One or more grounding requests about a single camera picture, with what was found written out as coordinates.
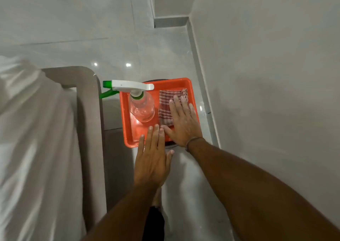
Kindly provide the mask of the person's left forearm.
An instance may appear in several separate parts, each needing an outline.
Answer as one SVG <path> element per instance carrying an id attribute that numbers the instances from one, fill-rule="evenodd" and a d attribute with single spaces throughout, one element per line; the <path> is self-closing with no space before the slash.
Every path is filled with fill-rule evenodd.
<path id="1" fill-rule="evenodd" d="M 135 186 L 81 241 L 142 241 L 151 206 L 161 208 L 161 188 Z"/>

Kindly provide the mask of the person's right forearm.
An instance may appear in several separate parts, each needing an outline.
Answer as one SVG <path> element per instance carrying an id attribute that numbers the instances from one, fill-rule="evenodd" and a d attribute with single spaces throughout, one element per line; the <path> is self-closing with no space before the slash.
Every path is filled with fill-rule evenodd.
<path id="1" fill-rule="evenodd" d="M 205 140 L 189 147 L 242 241 L 340 241 L 340 230 L 275 176 Z"/>

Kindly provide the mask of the person's left hand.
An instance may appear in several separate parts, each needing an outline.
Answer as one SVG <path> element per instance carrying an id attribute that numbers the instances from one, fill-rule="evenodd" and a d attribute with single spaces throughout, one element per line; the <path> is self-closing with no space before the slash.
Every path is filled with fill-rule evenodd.
<path id="1" fill-rule="evenodd" d="M 134 165 L 134 185 L 154 185 L 157 188 L 163 186 L 170 169 L 165 168 L 165 134 L 159 132 L 157 150 L 152 150 L 152 133 L 154 126 L 150 126 L 145 136 L 144 152 L 136 156 Z"/>

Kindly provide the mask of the orange plastic tray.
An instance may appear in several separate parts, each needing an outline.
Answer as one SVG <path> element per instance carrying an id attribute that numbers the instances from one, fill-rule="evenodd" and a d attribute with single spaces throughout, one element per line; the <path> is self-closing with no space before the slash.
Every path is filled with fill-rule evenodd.
<path id="1" fill-rule="evenodd" d="M 159 124 L 158 117 L 159 110 L 159 92 L 170 90 L 170 91 L 181 91 L 187 89 L 188 103 L 193 104 L 195 112 L 197 112 L 196 102 L 192 87 L 192 82 L 189 78 L 179 78 L 179 79 L 166 79 L 158 81 L 150 81 L 150 84 L 154 85 L 154 89 L 148 91 L 154 100 L 155 114 L 150 121 L 140 122 L 135 116 L 130 112 L 129 106 L 129 93 L 120 93 L 120 106 L 121 106 L 121 118 L 122 118 L 122 130 L 124 135 L 124 143 L 129 148 L 134 148 L 138 146 L 139 138 L 141 135 L 147 135 L 148 128 Z"/>

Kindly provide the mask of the clear spray bottle white trigger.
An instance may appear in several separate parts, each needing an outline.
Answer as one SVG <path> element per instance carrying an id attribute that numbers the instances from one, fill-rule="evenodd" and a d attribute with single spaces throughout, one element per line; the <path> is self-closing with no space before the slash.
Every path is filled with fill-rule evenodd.
<path id="1" fill-rule="evenodd" d="M 154 90 L 153 84 L 127 80 L 106 80 L 102 82 L 103 88 L 108 89 L 100 94 L 100 98 L 107 98 L 116 94 L 120 95 L 121 114 L 127 112 L 128 117 L 133 117 L 146 123 L 155 115 L 155 101 L 150 91 Z"/>

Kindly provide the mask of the black trouser leg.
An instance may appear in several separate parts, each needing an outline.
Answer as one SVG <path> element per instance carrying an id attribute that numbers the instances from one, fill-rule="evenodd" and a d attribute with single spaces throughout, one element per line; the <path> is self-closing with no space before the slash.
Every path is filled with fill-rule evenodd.
<path id="1" fill-rule="evenodd" d="M 164 241 L 165 220 L 160 207 L 151 206 L 147 215 L 142 241 Z"/>

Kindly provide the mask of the grey-brown bed frame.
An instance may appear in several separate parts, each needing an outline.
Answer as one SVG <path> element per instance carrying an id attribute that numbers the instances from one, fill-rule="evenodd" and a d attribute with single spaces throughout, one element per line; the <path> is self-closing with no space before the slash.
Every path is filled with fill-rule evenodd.
<path id="1" fill-rule="evenodd" d="M 107 213 L 104 174 L 104 122 L 100 80 L 90 68 L 43 68 L 63 88 L 77 90 L 77 133 L 83 176 L 83 216 L 91 230 Z"/>

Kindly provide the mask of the thin wrist thread band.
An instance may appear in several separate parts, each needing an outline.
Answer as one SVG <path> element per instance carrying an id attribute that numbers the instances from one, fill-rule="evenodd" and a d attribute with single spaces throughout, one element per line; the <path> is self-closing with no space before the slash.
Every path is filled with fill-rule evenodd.
<path id="1" fill-rule="evenodd" d="M 203 137 L 192 137 L 185 145 L 185 150 L 190 153 L 190 144 L 196 140 L 205 140 Z"/>

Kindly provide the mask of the person's right hand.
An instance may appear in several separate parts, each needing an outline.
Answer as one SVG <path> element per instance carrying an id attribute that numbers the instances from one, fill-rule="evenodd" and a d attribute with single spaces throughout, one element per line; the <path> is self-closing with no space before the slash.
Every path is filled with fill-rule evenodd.
<path id="1" fill-rule="evenodd" d="M 171 115 L 173 117 L 173 128 L 172 130 L 175 131 L 175 143 L 185 148 L 186 143 L 192 137 L 203 137 L 202 130 L 200 127 L 199 121 L 194 121 L 190 116 L 189 104 L 185 99 L 184 96 L 181 96 L 181 104 L 183 107 L 183 116 L 178 117 L 176 108 L 173 103 L 173 99 L 169 101 L 169 106 L 171 110 Z M 160 127 L 159 130 L 161 133 L 165 134 L 163 129 Z"/>

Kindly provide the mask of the white bed sheet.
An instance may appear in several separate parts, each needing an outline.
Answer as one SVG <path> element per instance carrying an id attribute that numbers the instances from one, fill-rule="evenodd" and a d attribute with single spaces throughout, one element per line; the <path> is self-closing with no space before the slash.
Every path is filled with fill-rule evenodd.
<path id="1" fill-rule="evenodd" d="M 28 60 L 0 56 L 0 241 L 86 234 L 73 109 Z"/>

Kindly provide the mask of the red white checked cloth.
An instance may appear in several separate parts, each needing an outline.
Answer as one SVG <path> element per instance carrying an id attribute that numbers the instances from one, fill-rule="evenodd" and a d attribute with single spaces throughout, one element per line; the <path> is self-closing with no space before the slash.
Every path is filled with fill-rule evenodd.
<path id="1" fill-rule="evenodd" d="M 168 127 L 173 126 L 173 117 L 171 115 L 171 110 L 169 106 L 169 101 L 177 95 L 180 99 L 184 96 L 186 101 L 188 101 L 188 90 L 184 88 L 182 90 L 160 90 L 159 91 L 159 109 L 158 109 L 158 119 L 160 125 L 166 125 Z"/>

